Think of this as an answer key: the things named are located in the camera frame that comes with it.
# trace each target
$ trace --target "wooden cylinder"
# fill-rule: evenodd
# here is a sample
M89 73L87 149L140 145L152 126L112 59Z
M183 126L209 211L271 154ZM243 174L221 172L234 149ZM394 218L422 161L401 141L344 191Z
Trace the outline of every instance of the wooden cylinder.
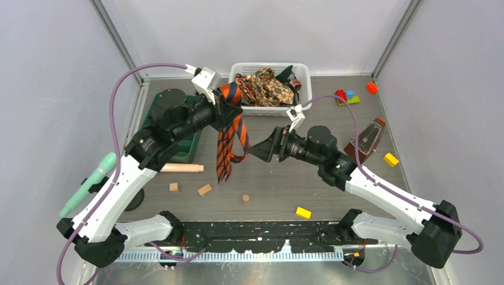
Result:
M241 199L243 200L243 204L245 205L248 205L248 203L250 202L250 197L247 194L243 195Z
M167 163L160 172L203 172L204 165L185 164L185 163Z

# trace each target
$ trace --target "wooden block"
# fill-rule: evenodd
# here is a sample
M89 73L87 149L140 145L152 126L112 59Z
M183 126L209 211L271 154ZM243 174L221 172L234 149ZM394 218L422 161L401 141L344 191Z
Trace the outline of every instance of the wooden block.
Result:
M395 156L392 155L392 153L387 153L387 155L384 156L383 160L391 167L394 167L399 163L399 160L396 159Z
M170 192L178 192L178 183L170 183Z
M210 184L207 184L203 187L201 187L199 190L198 190L198 193L200 194L201 197L205 196L206 194L208 194L208 192L210 192L210 190L212 190L212 187L210 186Z
M311 212L301 207L298 207L298 209L296 210L296 216L309 220L311 217Z
M250 202L250 197L247 194L243 195L241 199L243 200L243 204L245 205L248 205L248 203Z

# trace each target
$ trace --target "red block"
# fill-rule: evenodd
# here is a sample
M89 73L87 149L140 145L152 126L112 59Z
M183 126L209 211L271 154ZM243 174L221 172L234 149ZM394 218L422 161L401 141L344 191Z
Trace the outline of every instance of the red block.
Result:
M374 85L374 83L372 83L372 82L369 82L366 85L366 88L367 88L367 91L369 91L369 93L371 93L372 95L375 95L376 92L378 92L378 87L376 87L376 85Z
M345 90L338 90L338 91L336 91L335 94L336 94L336 96L339 96L339 97L343 98L345 101L348 101L347 100L347 95L345 94Z

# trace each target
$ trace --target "green plastic bin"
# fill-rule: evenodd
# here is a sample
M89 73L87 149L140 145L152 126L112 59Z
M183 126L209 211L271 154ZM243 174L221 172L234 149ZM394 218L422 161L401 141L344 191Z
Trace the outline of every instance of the green plastic bin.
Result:
M156 97L154 98L154 103L158 98L159 98L160 93L156 94ZM187 98L187 103L192 104L194 101L196 101L196 95L193 94L186 94L185 97ZM147 113L147 117L145 118L145 121L142 124L142 128L145 128L148 126L151 121L149 118L150 115L150 108L149 112ZM190 138L186 138L185 140L181 141L178 143L178 153L172 157L168 162L171 163L192 163L194 160L194 156L196 155L196 148L198 147L198 143L200 142L200 136L201 136L201 131L196 132L193 136Z

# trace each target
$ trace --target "yellow block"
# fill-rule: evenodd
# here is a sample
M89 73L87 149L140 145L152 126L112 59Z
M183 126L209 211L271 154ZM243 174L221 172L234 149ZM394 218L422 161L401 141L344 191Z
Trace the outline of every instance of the yellow block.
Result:
M383 160L391 167L394 167L399 163L399 160L396 159L395 156L392 155L392 153L387 153L387 155L384 156Z
M311 217L311 212L301 207L298 207L298 209L296 210L296 216L309 220Z

